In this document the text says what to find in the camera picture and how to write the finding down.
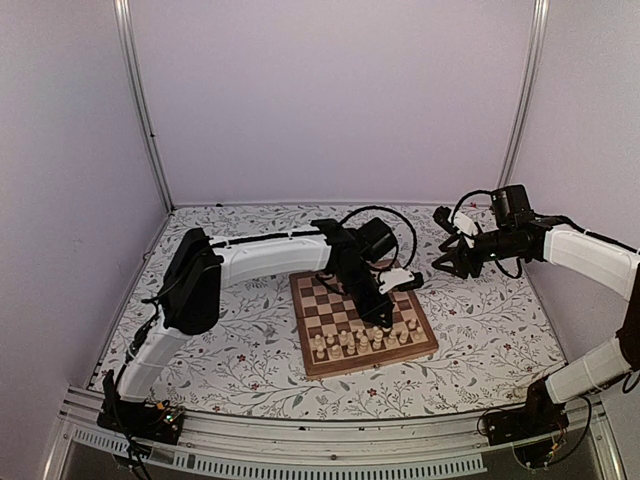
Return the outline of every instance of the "pawn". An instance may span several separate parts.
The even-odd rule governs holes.
[[[358,351],[360,352],[366,352],[369,349],[369,339],[363,335],[362,338],[360,338],[360,343],[358,344]]]
[[[400,332],[400,343],[404,345],[407,343],[407,339],[409,338],[409,330],[403,330]]]

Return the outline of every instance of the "robotic arm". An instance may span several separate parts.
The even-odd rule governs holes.
[[[521,409],[485,416],[493,445],[548,433],[558,425],[566,427],[565,402],[606,389],[640,370],[640,256],[615,240],[582,229],[567,217],[537,215],[522,185],[490,195],[498,226],[490,232],[482,232],[457,211],[459,207],[453,212],[446,207],[436,210],[435,221],[451,237],[440,246],[444,254],[433,262],[434,268],[467,278],[478,277],[485,262],[515,257],[521,273],[521,260],[546,261],[591,278],[629,302],[624,324],[614,338],[530,385]]]
[[[385,207],[364,209],[389,211]],[[395,268],[393,262],[382,270],[372,266],[394,248],[397,256],[398,242],[391,228],[377,217],[357,229],[344,227],[357,212],[341,222],[316,220],[309,228],[255,237],[212,240],[201,228],[189,230],[164,275],[162,289],[143,300],[155,305],[156,314],[136,332],[117,378],[110,371],[103,381],[105,402],[98,425],[131,437],[175,444],[182,410],[168,402],[150,406],[145,399],[184,343],[217,323],[221,289],[243,280],[323,271],[337,276],[343,288],[337,293],[351,297],[362,320],[391,327],[394,305],[387,292],[420,287],[422,275]],[[408,220],[401,218],[415,235]]]

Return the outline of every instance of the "table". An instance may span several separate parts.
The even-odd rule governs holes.
[[[317,218],[340,219],[352,206],[252,205],[176,210],[135,287],[89,389],[117,370],[138,327],[153,313],[140,302],[161,286],[184,233],[202,227],[210,236],[244,236],[287,230]],[[435,207],[393,206],[414,224],[418,251],[412,270],[423,272],[418,299],[438,337],[433,356],[326,380],[307,381],[288,276],[259,278],[221,293],[218,324],[194,337],[156,381],[151,399],[170,399],[188,410],[269,418],[354,420],[453,414],[520,403],[526,387],[565,363],[556,337],[525,277],[510,279],[487,264],[478,279],[435,271],[431,262],[446,238],[432,220]],[[486,208],[465,213],[491,228]],[[379,215],[400,242],[411,235],[397,218]],[[513,269],[509,261],[507,268]]]

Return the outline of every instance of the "black bracket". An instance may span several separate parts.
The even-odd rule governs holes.
[[[529,386],[523,407],[483,415],[489,445],[516,442],[569,426],[565,404],[551,401],[545,380],[537,380]]]
[[[113,370],[109,370],[102,381],[105,399],[98,415],[99,427],[113,432],[144,438],[154,442],[177,445],[184,409],[173,408],[169,402],[151,405],[145,402],[125,402],[120,399],[113,380]]]

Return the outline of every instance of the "white wall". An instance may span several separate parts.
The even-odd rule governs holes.
[[[514,180],[537,211],[640,246],[640,4],[551,2],[535,89]],[[626,305],[604,287],[549,265],[530,271],[571,359],[622,325]],[[607,413],[640,478],[640,389],[612,390]]]
[[[110,0],[0,2],[0,477],[37,478],[163,212]]]
[[[533,4],[132,2],[175,202],[453,202],[494,185]]]

